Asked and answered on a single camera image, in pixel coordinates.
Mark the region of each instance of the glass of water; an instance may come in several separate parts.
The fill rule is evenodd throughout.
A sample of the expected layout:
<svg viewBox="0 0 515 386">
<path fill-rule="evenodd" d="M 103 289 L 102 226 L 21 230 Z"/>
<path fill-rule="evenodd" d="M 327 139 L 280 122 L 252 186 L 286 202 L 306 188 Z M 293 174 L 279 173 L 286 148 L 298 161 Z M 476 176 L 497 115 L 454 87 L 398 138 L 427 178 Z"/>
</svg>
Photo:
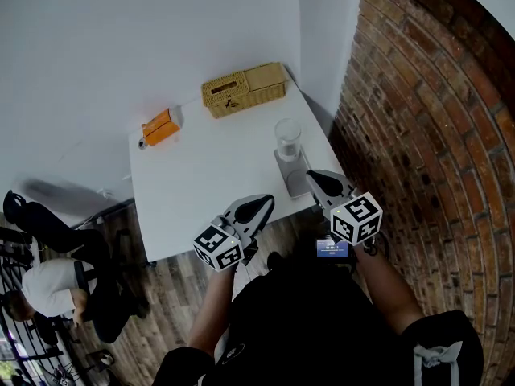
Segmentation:
<svg viewBox="0 0 515 386">
<path fill-rule="evenodd" d="M 275 125 L 278 155 L 284 162 L 294 162 L 300 154 L 300 124 L 288 118 Z"/>
</svg>

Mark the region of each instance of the red brick wall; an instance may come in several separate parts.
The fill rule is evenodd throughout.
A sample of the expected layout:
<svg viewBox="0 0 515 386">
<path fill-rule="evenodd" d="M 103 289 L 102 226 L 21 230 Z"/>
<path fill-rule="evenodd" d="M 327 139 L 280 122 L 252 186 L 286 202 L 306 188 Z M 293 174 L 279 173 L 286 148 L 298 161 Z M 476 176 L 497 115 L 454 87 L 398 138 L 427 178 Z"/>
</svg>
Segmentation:
<svg viewBox="0 0 515 386">
<path fill-rule="evenodd" d="M 515 365 L 513 78 L 515 42 L 476 0 L 361 0 L 330 135 L 426 313 L 471 319 L 484 384 Z"/>
</svg>

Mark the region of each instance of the wicker tissue box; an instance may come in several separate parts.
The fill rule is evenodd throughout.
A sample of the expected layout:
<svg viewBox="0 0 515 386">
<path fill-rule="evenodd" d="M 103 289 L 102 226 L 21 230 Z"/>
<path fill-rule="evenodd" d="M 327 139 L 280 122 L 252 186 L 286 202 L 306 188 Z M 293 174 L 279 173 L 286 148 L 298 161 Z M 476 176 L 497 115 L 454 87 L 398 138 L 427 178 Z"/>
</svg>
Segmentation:
<svg viewBox="0 0 515 386">
<path fill-rule="evenodd" d="M 285 95 L 286 77 L 280 63 L 263 64 L 202 84 L 204 106 L 216 119 Z"/>
</svg>

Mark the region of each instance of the white shirt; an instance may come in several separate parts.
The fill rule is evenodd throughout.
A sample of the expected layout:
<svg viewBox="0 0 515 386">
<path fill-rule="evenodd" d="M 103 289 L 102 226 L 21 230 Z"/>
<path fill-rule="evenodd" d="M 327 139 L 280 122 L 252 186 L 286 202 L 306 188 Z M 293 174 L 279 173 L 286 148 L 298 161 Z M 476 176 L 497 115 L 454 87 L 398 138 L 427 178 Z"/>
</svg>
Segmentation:
<svg viewBox="0 0 515 386">
<path fill-rule="evenodd" d="M 42 315 L 52 318 L 75 309 L 70 289 L 79 289 L 74 263 L 70 258 L 53 259 L 29 269 L 22 277 L 22 293 L 29 304 Z M 82 262 L 84 271 L 93 269 Z M 93 293 L 97 279 L 88 282 Z"/>
</svg>

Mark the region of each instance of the white table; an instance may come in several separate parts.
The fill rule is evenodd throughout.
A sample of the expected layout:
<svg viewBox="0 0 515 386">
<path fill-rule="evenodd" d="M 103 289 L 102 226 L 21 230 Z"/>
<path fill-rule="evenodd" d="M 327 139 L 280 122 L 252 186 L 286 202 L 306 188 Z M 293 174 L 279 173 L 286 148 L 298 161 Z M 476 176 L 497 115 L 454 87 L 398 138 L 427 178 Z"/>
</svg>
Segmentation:
<svg viewBox="0 0 515 386">
<path fill-rule="evenodd" d="M 141 130 L 129 137 L 130 167 L 148 261 L 192 250 L 192 238 L 234 200 L 272 194 L 269 222 L 315 204 L 310 195 L 292 199 L 274 157 L 274 126 L 284 117 L 302 127 L 311 169 L 342 173 L 315 116 L 293 82 L 286 96 L 214 119 L 199 98 L 182 107 L 180 132 L 157 146 L 138 148 Z"/>
</svg>

